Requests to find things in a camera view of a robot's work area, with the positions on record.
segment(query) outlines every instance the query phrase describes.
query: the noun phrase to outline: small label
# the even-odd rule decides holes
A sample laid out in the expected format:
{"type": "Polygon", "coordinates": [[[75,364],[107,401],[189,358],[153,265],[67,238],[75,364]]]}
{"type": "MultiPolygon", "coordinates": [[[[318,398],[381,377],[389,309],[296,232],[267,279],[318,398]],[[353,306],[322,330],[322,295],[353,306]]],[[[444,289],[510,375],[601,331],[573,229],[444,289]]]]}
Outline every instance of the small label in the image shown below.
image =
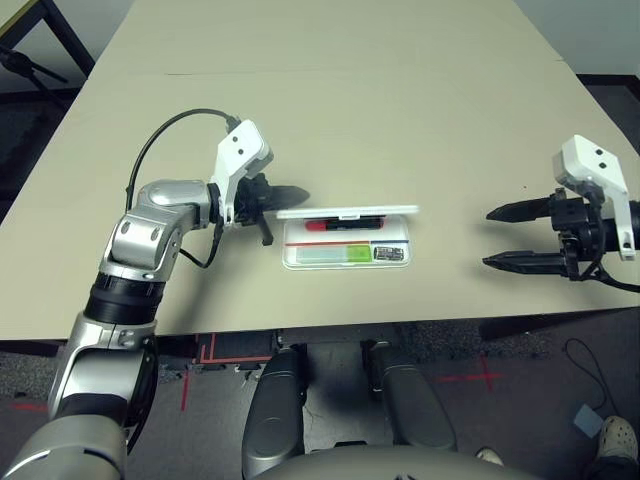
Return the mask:
{"type": "Polygon", "coordinates": [[[398,247],[376,247],[373,250],[373,258],[399,262],[404,260],[404,250],[398,247]]]}

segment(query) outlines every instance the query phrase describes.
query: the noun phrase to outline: person's foot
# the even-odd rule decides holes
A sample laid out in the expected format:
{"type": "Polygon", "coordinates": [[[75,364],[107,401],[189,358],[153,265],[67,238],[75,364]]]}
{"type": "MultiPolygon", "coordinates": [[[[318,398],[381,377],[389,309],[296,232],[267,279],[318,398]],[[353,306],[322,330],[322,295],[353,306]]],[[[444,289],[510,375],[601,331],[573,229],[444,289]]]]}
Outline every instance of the person's foot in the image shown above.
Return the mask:
{"type": "Polygon", "coordinates": [[[596,458],[601,457],[624,457],[638,462],[638,440],[624,418],[607,417],[602,424],[596,458]]]}
{"type": "Polygon", "coordinates": [[[478,450],[478,453],[476,453],[476,457],[480,460],[484,460],[485,462],[495,463],[496,465],[504,467],[504,463],[502,463],[500,456],[495,452],[495,450],[491,450],[490,448],[481,448],[478,450]]]}

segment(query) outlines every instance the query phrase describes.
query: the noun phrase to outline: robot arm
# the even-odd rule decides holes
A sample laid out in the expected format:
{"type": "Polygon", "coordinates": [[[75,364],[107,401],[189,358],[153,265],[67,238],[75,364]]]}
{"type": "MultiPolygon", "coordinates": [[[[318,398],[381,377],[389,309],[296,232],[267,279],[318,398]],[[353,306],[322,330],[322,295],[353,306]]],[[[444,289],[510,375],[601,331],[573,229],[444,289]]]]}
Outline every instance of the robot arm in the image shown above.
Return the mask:
{"type": "MultiPolygon", "coordinates": [[[[220,143],[212,183],[161,180],[140,190],[136,206],[114,228],[76,318],[49,396],[51,421],[4,478],[124,478],[126,451],[155,394],[155,313],[182,238],[214,223],[219,240],[223,225],[236,218],[239,184],[271,158],[255,124],[246,120],[220,143]]],[[[244,220],[252,216],[241,213],[244,220]]]]}
{"type": "Polygon", "coordinates": [[[640,202],[630,201],[618,158],[584,137],[575,135],[554,158],[558,183],[580,197],[567,198],[564,188],[550,197],[496,208],[488,220],[518,223],[551,218],[559,232],[559,253],[503,252],[483,259],[493,268],[522,274],[556,274],[572,281],[598,280],[632,292],[640,286],[612,279],[601,264],[606,252],[635,260],[640,245],[640,202]],[[581,273],[579,262],[591,262],[581,273]]]}

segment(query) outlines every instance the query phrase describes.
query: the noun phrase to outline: black cord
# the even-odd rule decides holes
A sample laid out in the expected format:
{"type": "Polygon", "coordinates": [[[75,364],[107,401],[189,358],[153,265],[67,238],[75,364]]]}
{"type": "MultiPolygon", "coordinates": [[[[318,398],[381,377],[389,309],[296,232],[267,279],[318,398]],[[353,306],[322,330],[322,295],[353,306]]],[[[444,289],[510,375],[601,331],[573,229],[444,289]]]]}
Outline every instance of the black cord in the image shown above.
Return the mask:
{"type": "Polygon", "coordinates": [[[218,251],[218,245],[220,245],[220,239],[222,238],[222,232],[224,231],[224,221],[222,217],[218,217],[218,222],[216,223],[216,227],[213,230],[213,242],[211,243],[211,250],[209,250],[209,257],[206,262],[201,262],[192,254],[187,252],[186,250],[180,249],[180,253],[191,260],[196,266],[200,268],[209,268],[213,259],[216,256],[216,252],[218,251]]]}
{"type": "Polygon", "coordinates": [[[127,442],[127,455],[131,454],[133,447],[136,445],[138,438],[142,433],[142,429],[147,423],[147,419],[149,418],[149,412],[151,412],[151,405],[153,404],[153,399],[156,396],[156,390],[158,388],[158,378],[159,378],[158,371],[160,370],[160,360],[158,355],[158,342],[156,341],[155,338],[153,339],[153,345],[152,345],[151,351],[146,352],[145,355],[151,355],[152,361],[153,361],[153,366],[151,367],[151,382],[149,383],[149,386],[150,386],[149,405],[147,405],[147,407],[145,408],[145,411],[142,413],[142,417],[138,421],[138,425],[136,426],[136,429],[131,434],[131,438],[127,442]]]}
{"type": "Polygon", "coordinates": [[[600,387],[600,390],[602,391],[602,401],[598,404],[598,406],[593,407],[593,410],[601,409],[602,407],[604,407],[606,405],[607,400],[608,400],[609,402],[611,402],[611,406],[613,407],[614,413],[616,415],[620,416],[620,411],[618,410],[618,406],[616,405],[615,401],[613,400],[613,395],[611,395],[611,390],[609,389],[609,385],[607,384],[607,381],[604,378],[604,374],[602,373],[602,369],[600,368],[600,363],[598,363],[598,359],[596,358],[596,356],[593,353],[593,351],[589,348],[589,346],[586,343],[584,343],[582,340],[580,340],[579,338],[569,338],[564,343],[564,347],[562,347],[562,351],[567,356],[567,358],[571,361],[571,363],[573,363],[576,367],[578,367],[584,373],[589,375],[593,379],[593,381],[596,382],[598,384],[598,386],[600,387]],[[571,343],[571,342],[576,342],[579,345],[582,345],[585,348],[585,350],[589,353],[589,355],[591,355],[591,359],[593,360],[593,363],[596,366],[596,369],[598,370],[598,375],[600,375],[599,379],[598,379],[598,377],[595,376],[595,374],[593,372],[588,370],[586,367],[580,365],[571,356],[571,354],[569,353],[569,343],[571,343]]]}
{"type": "Polygon", "coordinates": [[[214,110],[212,108],[194,108],[192,110],[187,110],[186,112],[179,113],[171,117],[166,122],[164,122],[160,126],[160,128],[158,128],[155,132],[153,132],[153,134],[149,137],[149,140],[147,140],[147,143],[145,143],[144,146],[142,147],[142,150],[140,150],[140,153],[138,154],[138,158],[136,159],[136,163],[133,164],[133,169],[131,170],[131,177],[129,178],[129,184],[125,189],[125,192],[127,194],[125,213],[131,210],[131,207],[133,205],[133,192],[135,190],[136,179],[138,178],[138,171],[140,170],[142,161],[144,160],[144,157],[149,151],[149,149],[151,148],[151,145],[153,145],[154,142],[158,139],[158,137],[162,135],[162,132],[164,132],[167,128],[169,128],[171,125],[176,123],[178,120],[181,120],[185,117],[189,117],[191,115],[198,115],[198,114],[216,115],[218,117],[224,118],[225,121],[227,122],[227,132],[231,132],[231,130],[233,130],[240,124],[240,120],[238,120],[237,118],[221,110],[214,110]]]}
{"type": "Polygon", "coordinates": [[[585,280],[596,280],[598,282],[609,285],[610,287],[619,288],[620,290],[626,290],[627,292],[640,293],[640,285],[634,285],[633,283],[623,283],[615,280],[604,269],[602,264],[598,266],[598,270],[595,274],[585,278],[585,280]]]}
{"type": "MultiPolygon", "coordinates": [[[[131,170],[131,176],[129,177],[129,184],[127,188],[125,188],[126,193],[126,203],[125,203],[125,213],[131,210],[133,206],[133,192],[135,191],[136,179],[138,178],[138,172],[140,171],[140,166],[142,165],[142,161],[144,160],[145,155],[154,144],[154,142],[158,139],[162,133],[169,128],[171,125],[176,123],[178,120],[181,120],[185,117],[189,117],[191,115],[198,114],[207,114],[207,115],[215,115],[221,118],[224,118],[227,122],[227,132],[231,132],[234,128],[240,125],[240,120],[236,117],[233,117],[221,110],[214,110],[212,108],[194,108],[192,110],[187,110],[185,112],[179,113],[169,120],[164,122],[147,140],[147,143],[144,144],[142,150],[138,154],[138,158],[136,158],[136,162],[133,164],[133,168],[131,170]]],[[[218,245],[220,244],[220,238],[222,237],[222,232],[224,230],[224,222],[221,222],[221,218],[218,219],[216,223],[215,230],[213,232],[213,242],[211,244],[211,250],[209,251],[209,258],[207,258],[206,262],[201,262],[196,257],[194,257],[191,253],[187,252],[184,249],[180,249],[180,254],[184,255],[190,261],[192,261],[196,266],[200,268],[207,268],[213,262],[214,257],[216,256],[216,252],[218,251],[218,245]]]]}
{"type": "Polygon", "coordinates": [[[580,275],[580,280],[587,280],[591,273],[600,266],[600,262],[602,262],[602,257],[604,256],[605,243],[607,239],[604,231],[604,221],[602,220],[602,203],[595,195],[586,195],[586,197],[589,199],[589,203],[596,213],[596,221],[598,222],[598,250],[596,251],[596,255],[593,257],[591,264],[580,275]]]}

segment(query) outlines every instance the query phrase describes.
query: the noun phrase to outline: table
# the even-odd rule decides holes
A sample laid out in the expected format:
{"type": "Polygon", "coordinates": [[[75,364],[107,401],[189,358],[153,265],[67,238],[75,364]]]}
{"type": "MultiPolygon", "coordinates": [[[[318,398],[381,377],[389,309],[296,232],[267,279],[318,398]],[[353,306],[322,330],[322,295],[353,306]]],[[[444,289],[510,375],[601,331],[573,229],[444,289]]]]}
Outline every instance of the table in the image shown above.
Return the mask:
{"type": "MultiPolygon", "coordinates": [[[[485,267],[504,250],[557,251],[548,220],[488,222],[549,195],[551,157],[580,133],[638,156],[509,0],[137,0],[0,229],[0,338],[66,337],[124,206],[132,163],[164,120],[192,107],[254,120],[272,184],[308,207],[417,204],[402,269],[292,272],[255,227],[225,233],[208,271],[177,262],[159,334],[497,317],[627,307],[637,295],[485,267]]],[[[224,125],[176,124],[138,185],[208,179],[224,125]]],[[[185,247],[205,257],[210,230],[185,247]]],[[[637,264],[605,261],[623,281],[637,264]]]]}
{"type": "Polygon", "coordinates": [[[2,0],[0,45],[13,48],[44,20],[65,50],[87,77],[95,62],[53,0],[2,0]]]}

